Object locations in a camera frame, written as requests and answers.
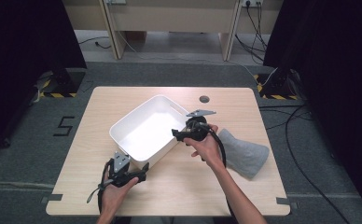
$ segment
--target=gray carpet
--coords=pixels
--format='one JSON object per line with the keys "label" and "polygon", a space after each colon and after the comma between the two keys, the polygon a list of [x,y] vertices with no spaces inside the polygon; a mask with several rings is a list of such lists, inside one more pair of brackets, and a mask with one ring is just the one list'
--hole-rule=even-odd
{"label": "gray carpet", "polygon": [[[270,68],[252,66],[251,72]],[[252,88],[259,106],[301,105],[303,101],[258,97],[254,79],[238,65],[88,63],[77,97],[41,98],[26,111],[11,136],[11,146],[0,149],[0,223],[94,223],[96,217],[51,217],[44,197],[51,194],[78,124],[97,86],[191,86]],[[286,217],[267,217],[269,223],[343,223],[341,217],[306,180],[294,163],[285,141],[284,123],[295,107],[262,108],[261,114],[285,192],[292,204]],[[343,168],[331,157],[324,136],[308,106],[291,120],[288,137],[292,152],[306,175],[339,208],[350,223],[362,223],[362,200]],[[68,136],[58,125],[73,126]]]}

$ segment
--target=gray cloth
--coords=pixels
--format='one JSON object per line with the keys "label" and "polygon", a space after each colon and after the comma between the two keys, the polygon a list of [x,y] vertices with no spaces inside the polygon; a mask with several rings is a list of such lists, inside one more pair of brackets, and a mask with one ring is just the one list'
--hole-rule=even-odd
{"label": "gray cloth", "polygon": [[218,134],[225,148],[227,166],[247,178],[253,178],[269,156],[265,146],[235,138],[228,130]]}

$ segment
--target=human arm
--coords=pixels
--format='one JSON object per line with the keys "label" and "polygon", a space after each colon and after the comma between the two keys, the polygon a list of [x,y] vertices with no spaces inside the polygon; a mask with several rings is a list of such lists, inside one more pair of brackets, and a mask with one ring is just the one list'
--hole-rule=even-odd
{"label": "human arm", "polygon": [[[218,130],[215,125],[210,125],[210,127],[215,133]],[[196,149],[192,157],[200,155],[213,170],[239,223],[266,223],[264,217],[240,190],[226,169],[218,152],[218,143],[211,134],[208,134],[201,142],[190,138],[185,138],[184,142]]]}
{"label": "human arm", "polygon": [[[104,181],[108,179],[108,173],[104,176]],[[116,212],[123,203],[129,190],[138,182],[138,177],[131,179],[126,185],[121,188],[109,184],[105,187],[102,196],[102,212],[97,219],[97,224],[111,223],[114,219]]]}

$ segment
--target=dark backdrop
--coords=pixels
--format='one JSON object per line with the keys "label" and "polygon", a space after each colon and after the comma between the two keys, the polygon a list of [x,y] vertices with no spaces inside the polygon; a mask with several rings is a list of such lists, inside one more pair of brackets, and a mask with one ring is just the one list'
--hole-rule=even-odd
{"label": "dark backdrop", "polygon": [[[362,3],[326,1],[312,14],[314,24],[296,32],[307,2],[285,0],[275,24],[265,65],[281,66],[288,57],[297,69],[333,154],[362,196]],[[300,46],[290,41],[305,38]]]}
{"label": "dark backdrop", "polygon": [[86,67],[61,0],[0,1],[0,139],[47,71]]}

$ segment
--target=white container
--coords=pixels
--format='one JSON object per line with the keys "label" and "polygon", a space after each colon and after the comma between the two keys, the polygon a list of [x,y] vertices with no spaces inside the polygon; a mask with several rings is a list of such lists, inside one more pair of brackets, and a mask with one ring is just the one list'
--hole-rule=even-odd
{"label": "white container", "polygon": [[157,95],[115,123],[109,134],[139,169],[147,162],[151,168],[177,144],[172,129],[183,130],[187,114],[174,101]]}

